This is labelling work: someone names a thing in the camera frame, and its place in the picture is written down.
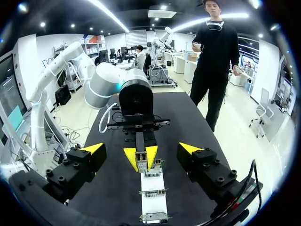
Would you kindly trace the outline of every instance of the black table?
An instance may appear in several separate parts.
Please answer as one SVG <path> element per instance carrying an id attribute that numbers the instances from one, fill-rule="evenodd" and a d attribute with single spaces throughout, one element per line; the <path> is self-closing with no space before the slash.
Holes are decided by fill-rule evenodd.
<path id="1" fill-rule="evenodd" d="M 109 105 L 118 103 L 112 97 Z M 106 131 L 100 134 L 99 121 L 105 109 L 99 114 L 87 137 L 86 146 L 104 142 L 107 160 L 94 180 L 86 183 L 69 202 L 69 206 L 83 214 L 101 218 L 108 225 L 140 225 L 142 214 L 141 176 L 135 172 L 126 158 L 123 148 L 126 135 L 121 130 Z M 190 182 L 176 158 L 177 145 L 183 142 L 192 146 L 210 147 L 217 152 L 217 159 L 228 166 L 227 160 L 200 111 L 184 92 L 155 93 L 154 114 L 171 120 L 155 132 L 158 143 L 156 158 L 165 160 L 163 177 L 166 193 L 167 212 L 173 218 L 173 226 L 195 226 L 210 219 L 216 207 L 215 201 L 208 198 L 197 183 Z"/>

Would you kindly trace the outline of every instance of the ceiling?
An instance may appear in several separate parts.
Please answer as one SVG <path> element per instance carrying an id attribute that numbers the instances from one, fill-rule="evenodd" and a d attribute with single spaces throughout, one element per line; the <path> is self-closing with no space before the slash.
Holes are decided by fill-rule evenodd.
<path id="1" fill-rule="evenodd" d="M 189 21 L 208 17 L 201 0 L 99 0 L 103 3 L 130 31 L 146 29 L 164 29 L 166 26 L 174 28 Z M 57 33 L 81 33 L 99 35 L 101 30 L 105 36 L 122 33 L 124 30 L 108 17 L 99 8 L 87 0 L 29 0 L 27 3 L 28 13 L 16 10 L 11 20 L 7 22 L 6 29 L 2 30 L 0 38 L 1 53 L 10 51 L 17 39 L 29 34 L 37 36 Z M 274 42 L 271 33 L 267 32 L 273 24 L 273 19 L 264 12 L 264 8 L 255 10 L 246 0 L 219 0 L 222 13 L 249 14 L 248 19 L 225 19 L 226 22 L 235 26 L 239 34 L 258 40 L 258 34 L 262 33 L 264 39 Z M 148 18 L 150 7 L 162 4 L 173 9 L 177 14 L 172 19 Z M 181 30 L 182 33 L 195 33 L 198 26 Z M 249 41 L 240 40 L 243 45 L 249 45 Z"/>

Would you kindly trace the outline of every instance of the office chair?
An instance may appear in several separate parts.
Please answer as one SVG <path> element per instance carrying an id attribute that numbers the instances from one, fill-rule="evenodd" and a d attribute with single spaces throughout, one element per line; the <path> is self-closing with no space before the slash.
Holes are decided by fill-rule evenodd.
<path id="1" fill-rule="evenodd" d="M 258 122 L 258 130 L 257 130 L 257 135 L 256 138 L 258 138 L 259 135 L 261 137 L 264 137 L 265 133 L 262 128 L 264 124 L 269 125 L 271 123 L 271 118 L 274 116 L 274 112 L 269 108 L 269 92 L 262 88 L 261 90 L 261 98 L 260 98 L 260 103 L 258 104 L 258 107 L 256 108 L 256 113 L 259 115 L 259 118 L 257 119 L 252 119 L 251 124 L 249 127 L 251 127 L 252 124 L 255 124 Z"/>

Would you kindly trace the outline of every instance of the white cable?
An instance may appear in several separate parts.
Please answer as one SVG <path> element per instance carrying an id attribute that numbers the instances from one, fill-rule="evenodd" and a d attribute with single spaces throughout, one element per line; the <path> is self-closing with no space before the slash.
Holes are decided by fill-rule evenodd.
<path id="1" fill-rule="evenodd" d="M 105 113 L 103 114 L 102 116 L 102 119 L 100 120 L 100 123 L 99 123 L 99 127 L 98 127 L 98 130 L 100 133 L 105 133 L 105 131 L 107 131 L 107 125 L 105 126 L 104 130 L 102 130 L 102 124 L 103 124 L 103 121 L 104 121 L 104 118 L 105 116 L 108 114 L 108 121 L 107 121 L 107 124 L 110 123 L 110 117 L 111 117 L 111 114 L 110 114 L 110 110 L 114 107 L 114 106 L 117 106 L 117 103 L 113 103 L 110 107 L 108 104 L 106 104 L 107 106 L 107 110 L 105 111 Z"/>

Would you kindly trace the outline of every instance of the man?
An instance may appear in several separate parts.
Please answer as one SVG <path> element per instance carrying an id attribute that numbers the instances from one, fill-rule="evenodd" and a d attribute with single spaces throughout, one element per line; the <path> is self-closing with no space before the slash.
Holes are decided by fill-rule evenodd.
<path id="1" fill-rule="evenodd" d="M 138 61 L 138 68 L 143 70 L 145 59 L 146 59 L 146 54 L 143 51 L 143 46 L 137 46 L 136 52 L 138 53 L 137 55 L 137 61 Z"/>
<path id="2" fill-rule="evenodd" d="M 209 90 L 206 121 L 214 132 L 228 84 L 230 61 L 235 76 L 240 75 L 236 71 L 239 68 L 238 36 L 234 27 L 221 19 L 222 10 L 217 0 L 203 0 L 203 3 L 211 19 L 199 26 L 192 42 L 193 51 L 200 52 L 202 47 L 202 53 L 194 73 L 190 97 L 197 106 Z"/>

